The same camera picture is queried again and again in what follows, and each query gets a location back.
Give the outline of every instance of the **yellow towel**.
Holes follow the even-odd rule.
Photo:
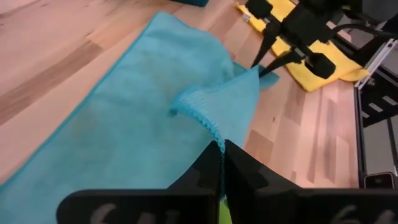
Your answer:
[[[293,3],[289,0],[268,0],[274,8],[272,10],[272,15],[274,15],[278,20],[282,20],[287,14],[295,7]],[[236,7],[248,15],[249,23],[256,30],[261,32],[266,23],[263,20],[256,19],[244,5],[239,5],[236,3]],[[279,37],[277,38],[275,44],[272,46],[272,50],[276,55],[280,55],[282,52],[289,50],[290,47],[283,42]],[[289,63],[286,65],[289,72],[293,75],[293,77],[303,86],[303,88],[307,91],[313,91],[317,88],[320,88],[327,83],[337,80],[338,78],[344,81],[356,81],[368,75],[368,71],[363,69],[362,66],[358,65],[356,62],[350,60],[346,57],[338,48],[332,43],[323,44],[319,41],[314,42],[310,49],[313,52],[324,53],[335,65],[336,71],[328,78],[323,79],[314,75],[310,70],[308,70],[305,65]]]

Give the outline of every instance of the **teal microfiber cloth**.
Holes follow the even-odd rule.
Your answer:
[[[82,189],[166,189],[210,141],[221,150],[224,139],[242,147],[259,96],[258,69],[235,64],[209,33],[156,14],[0,186],[0,222],[53,224],[62,199]]]

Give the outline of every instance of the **wooden table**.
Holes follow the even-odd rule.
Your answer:
[[[249,67],[261,42],[231,0],[5,0],[0,12],[0,182],[68,116],[157,12],[220,39]],[[267,65],[273,59],[267,54]],[[304,187],[357,187],[353,85],[306,93],[285,68],[260,92],[246,150]]]

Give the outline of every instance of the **black cable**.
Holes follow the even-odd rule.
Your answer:
[[[343,29],[358,29],[373,35],[378,35],[381,37],[388,37],[388,38],[393,38],[393,39],[398,39],[398,34],[392,34],[390,32],[384,32],[381,30],[375,30],[372,29],[370,27],[361,25],[361,24],[344,24],[344,25],[340,25],[340,26],[336,26],[335,28],[333,28],[332,31],[332,36],[335,36],[339,31],[343,30]]]

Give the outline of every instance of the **microfiber cloth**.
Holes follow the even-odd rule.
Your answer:
[[[293,3],[289,0],[268,0],[269,3],[273,5],[271,11],[278,20],[282,21],[289,12],[295,7]],[[266,27],[266,23],[263,20],[256,19],[244,5],[236,4],[236,7],[242,11],[245,16],[248,16],[247,20],[256,30],[262,32]],[[290,49],[283,40],[277,37],[276,42],[272,46],[272,50],[276,55],[280,55],[285,51]],[[352,61],[346,57],[338,48],[332,44],[323,44],[319,41],[314,42],[310,49],[313,52],[320,52],[325,54],[335,65],[335,72],[327,79],[320,78],[314,75],[310,70],[308,70],[303,63],[289,63],[286,65],[292,76],[303,86],[304,90],[313,91],[320,88],[327,83],[333,82],[337,79],[342,79],[344,81],[353,82],[360,80],[361,78],[368,75],[368,71],[363,69],[362,66],[358,65],[356,62]]]
[[[51,223],[82,189],[166,189],[212,140],[243,146],[258,67],[158,13],[29,161],[0,186],[1,223]],[[277,75],[264,76],[271,86]]]

